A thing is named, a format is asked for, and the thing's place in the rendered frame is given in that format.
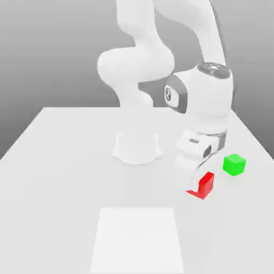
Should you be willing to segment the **small green cube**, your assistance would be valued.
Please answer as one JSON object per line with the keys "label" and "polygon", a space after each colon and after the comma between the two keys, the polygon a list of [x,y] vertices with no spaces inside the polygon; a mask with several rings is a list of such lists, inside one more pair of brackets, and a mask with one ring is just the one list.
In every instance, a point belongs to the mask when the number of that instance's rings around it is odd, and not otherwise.
{"label": "small green cube", "polygon": [[244,173],[246,159],[238,154],[231,154],[224,157],[223,170],[232,176]]}

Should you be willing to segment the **small red cube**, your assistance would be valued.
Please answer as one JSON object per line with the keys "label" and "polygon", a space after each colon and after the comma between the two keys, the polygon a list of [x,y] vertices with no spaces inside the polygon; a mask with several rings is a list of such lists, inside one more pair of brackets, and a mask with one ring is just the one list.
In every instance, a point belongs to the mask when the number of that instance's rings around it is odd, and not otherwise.
{"label": "small red cube", "polygon": [[214,184],[214,174],[207,172],[200,180],[198,190],[195,192],[193,190],[187,190],[187,193],[190,193],[199,199],[205,199],[208,194],[211,192]]}

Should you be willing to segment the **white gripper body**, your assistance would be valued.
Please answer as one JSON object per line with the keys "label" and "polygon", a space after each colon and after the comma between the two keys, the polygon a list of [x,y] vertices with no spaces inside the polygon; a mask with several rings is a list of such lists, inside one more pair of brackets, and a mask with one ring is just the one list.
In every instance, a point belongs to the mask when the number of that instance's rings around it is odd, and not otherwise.
{"label": "white gripper body", "polygon": [[210,154],[206,158],[193,158],[180,154],[175,160],[175,170],[183,178],[193,178],[202,172],[205,163],[213,156],[214,154]]}

